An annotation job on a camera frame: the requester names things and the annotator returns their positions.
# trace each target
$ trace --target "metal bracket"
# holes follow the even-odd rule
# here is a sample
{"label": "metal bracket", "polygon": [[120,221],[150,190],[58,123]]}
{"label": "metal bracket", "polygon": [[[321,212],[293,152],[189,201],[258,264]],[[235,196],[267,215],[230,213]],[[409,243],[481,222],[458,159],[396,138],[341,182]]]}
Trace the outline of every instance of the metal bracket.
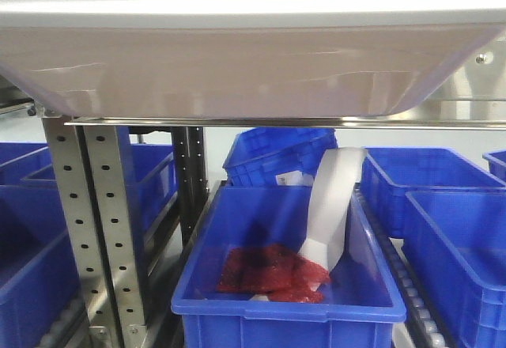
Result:
{"label": "metal bracket", "polygon": [[45,108],[41,103],[35,102],[35,113],[43,119],[58,119],[62,117],[61,113]]}
{"label": "metal bracket", "polygon": [[113,348],[111,332],[106,327],[90,327],[89,334],[93,340],[93,348]]}
{"label": "metal bracket", "polygon": [[130,336],[130,347],[131,348],[141,348],[142,344],[145,341],[145,337],[147,335],[148,329],[146,326],[141,326],[138,324],[131,324],[128,328],[129,336]]}

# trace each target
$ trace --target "red meat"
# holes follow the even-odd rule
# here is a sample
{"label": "red meat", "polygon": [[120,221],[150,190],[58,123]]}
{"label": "red meat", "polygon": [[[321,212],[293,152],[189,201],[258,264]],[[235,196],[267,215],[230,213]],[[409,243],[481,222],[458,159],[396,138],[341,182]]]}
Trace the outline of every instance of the red meat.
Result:
{"label": "red meat", "polygon": [[330,282],[329,273],[280,244],[234,248],[225,261],[217,291],[267,294],[271,301],[319,303],[310,286]]}

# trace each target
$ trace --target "raw meat slice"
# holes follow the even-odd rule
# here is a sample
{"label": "raw meat slice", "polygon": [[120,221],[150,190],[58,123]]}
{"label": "raw meat slice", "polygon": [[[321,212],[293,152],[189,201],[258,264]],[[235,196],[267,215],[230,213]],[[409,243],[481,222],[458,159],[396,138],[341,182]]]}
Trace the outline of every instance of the raw meat slice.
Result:
{"label": "raw meat slice", "polygon": [[317,263],[296,256],[295,266],[293,267],[294,283],[307,283],[308,285],[318,285],[320,283],[330,283],[328,270]]}

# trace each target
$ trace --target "blue plastic crate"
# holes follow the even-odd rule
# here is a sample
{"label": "blue plastic crate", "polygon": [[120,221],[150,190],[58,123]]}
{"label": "blue plastic crate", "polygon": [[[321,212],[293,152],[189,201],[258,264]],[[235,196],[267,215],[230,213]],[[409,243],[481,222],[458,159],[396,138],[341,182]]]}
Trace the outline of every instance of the blue plastic crate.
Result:
{"label": "blue plastic crate", "polygon": [[0,346],[36,346],[78,285],[58,192],[0,187]]}
{"label": "blue plastic crate", "polygon": [[313,177],[322,155],[337,147],[330,128],[255,128],[238,134],[223,164],[234,186],[277,186],[277,175]]}
{"label": "blue plastic crate", "polygon": [[46,144],[0,142],[0,185],[19,184],[21,178],[50,163]]}
{"label": "blue plastic crate", "polygon": [[217,193],[172,298],[187,348],[390,348],[406,310],[359,202],[353,198],[346,250],[320,286],[322,304],[249,301],[217,293],[228,252],[305,239],[309,187],[223,187]]}
{"label": "blue plastic crate", "polygon": [[506,346],[506,194],[410,192],[402,250],[460,348]]}
{"label": "blue plastic crate", "polygon": [[[146,231],[168,200],[177,191],[174,153],[170,145],[132,145],[135,187]],[[55,172],[48,165],[21,181],[26,186],[56,187]]]}
{"label": "blue plastic crate", "polygon": [[408,191],[506,191],[506,183],[451,149],[370,147],[361,192],[391,237],[404,237]]}
{"label": "blue plastic crate", "polygon": [[483,154],[489,162],[489,171],[500,180],[506,181],[506,150]]}

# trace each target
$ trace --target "perforated metal upright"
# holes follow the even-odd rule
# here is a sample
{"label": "perforated metal upright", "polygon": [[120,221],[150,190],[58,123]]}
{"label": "perforated metal upright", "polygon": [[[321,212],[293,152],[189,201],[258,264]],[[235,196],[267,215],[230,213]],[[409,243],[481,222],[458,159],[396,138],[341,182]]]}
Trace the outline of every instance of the perforated metal upright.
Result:
{"label": "perforated metal upright", "polygon": [[82,127],[68,118],[43,119],[60,198],[74,251],[94,348],[123,344],[100,213]]}
{"label": "perforated metal upright", "polygon": [[124,344],[140,348],[149,289],[128,128],[85,127],[85,136]]}

